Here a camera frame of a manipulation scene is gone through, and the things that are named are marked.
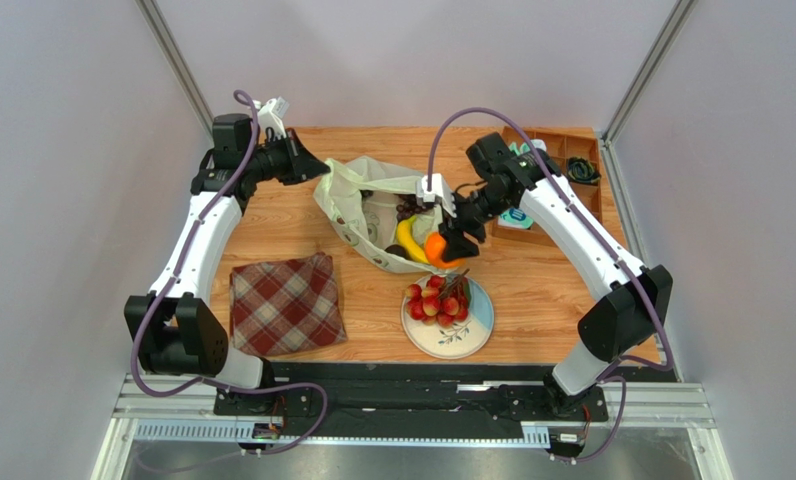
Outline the red fake strawberry bunch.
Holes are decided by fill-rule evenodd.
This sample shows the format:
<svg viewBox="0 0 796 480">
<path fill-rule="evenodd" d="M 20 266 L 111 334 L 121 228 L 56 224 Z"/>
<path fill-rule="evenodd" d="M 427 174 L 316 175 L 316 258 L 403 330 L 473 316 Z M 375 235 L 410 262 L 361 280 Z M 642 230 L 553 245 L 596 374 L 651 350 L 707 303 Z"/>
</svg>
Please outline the red fake strawberry bunch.
<svg viewBox="0 0 796 480">
<path fill-rule="evenodd" d="M 471 291 L 469 270 L 432 274 L 404 290 L 402 314 L 410 322 L 440 328 L 457 327 L 469 320 Z"/>
</svg>

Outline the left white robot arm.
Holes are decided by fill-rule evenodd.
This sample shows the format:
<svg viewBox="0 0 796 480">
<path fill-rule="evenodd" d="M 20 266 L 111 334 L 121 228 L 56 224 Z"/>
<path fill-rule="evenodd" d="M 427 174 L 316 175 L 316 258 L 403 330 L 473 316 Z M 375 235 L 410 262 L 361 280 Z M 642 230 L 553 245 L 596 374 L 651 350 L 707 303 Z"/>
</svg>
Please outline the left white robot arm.
<svg viewBox="0 0 796 480">
<path fill-rule="evenodd" d="M 214 145 L 190 185 L 185 225 L 160 276 L 133 295 L 124 317 L 133 339 L 131 370 L 184 375 L 229 390 L 272 385 L 269 365 L 230 345 L 209 297 L 225 246 L 260 182 L 296 185 L 328 173 L 278 114 L 225 114 L 212 124 Z"/>
</svg>

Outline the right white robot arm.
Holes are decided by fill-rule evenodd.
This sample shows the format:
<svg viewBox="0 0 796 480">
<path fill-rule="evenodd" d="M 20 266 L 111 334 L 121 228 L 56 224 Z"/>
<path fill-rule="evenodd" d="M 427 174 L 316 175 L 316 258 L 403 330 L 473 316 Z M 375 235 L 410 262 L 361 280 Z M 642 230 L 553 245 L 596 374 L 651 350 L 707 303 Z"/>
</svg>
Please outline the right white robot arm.
<svg viewBox="0 0 796 480">
<path fill-rule="evenodd" d="M 488 134 L 466 151 L 479 189 L 460 195 L 429 172 L 417 195 L 441 205 L 445 262 L 478 255 L 487 223 L 516 208 L 574 265 L 596 303 L 578 322 L 569 354 L 543 379 L 549 404 L 567 411 L 630 360 L 634 347 L 662 332 L 673 279 L 665 267 L 648 267 L 628 252 L 585 209 L 548 154 L 533 142 L 527 147 L 517 154 L 500 134 Z"/>
</svg>

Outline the white plastic bag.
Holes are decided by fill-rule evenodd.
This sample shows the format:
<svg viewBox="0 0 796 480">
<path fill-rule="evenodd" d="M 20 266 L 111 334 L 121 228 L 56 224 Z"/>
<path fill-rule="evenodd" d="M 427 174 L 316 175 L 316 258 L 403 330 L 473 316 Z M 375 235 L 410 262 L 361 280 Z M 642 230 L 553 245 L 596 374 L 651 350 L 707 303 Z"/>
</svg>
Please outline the white plastic bag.
<svg viewBox="0 0 796 480">
<path fill-rule="evenodd" d="M 397 243 L 397 207 L 404 196 L 415 202 L 423 173 L 368 156 L 347 163 L 328 159 L 326 165 L 330 171 L 320 178 L 314 200 L 340 239 L 367 261 L 395 274 L 444 273 L 463 265 L 444 269 L 387 251 Z"/>
</svg>

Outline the orange fake fruit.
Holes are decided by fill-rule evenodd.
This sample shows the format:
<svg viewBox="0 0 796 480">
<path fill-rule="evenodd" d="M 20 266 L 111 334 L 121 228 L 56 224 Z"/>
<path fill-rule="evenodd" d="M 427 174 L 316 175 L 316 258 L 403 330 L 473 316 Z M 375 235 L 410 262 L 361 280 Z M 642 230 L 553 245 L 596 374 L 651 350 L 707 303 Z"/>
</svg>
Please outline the orange fake fruit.
<svg viewBox="0 0 796 480">
<path fill-rule="evenodd" d="M 461 267 L 464 259 L 445 261 L 443 254 L 446 247 L 445 238 L 438 232 L 430 233 L 425 241 L 423 250 L 428 263 L 440 270 L 453 270 Z"/>
</svg>

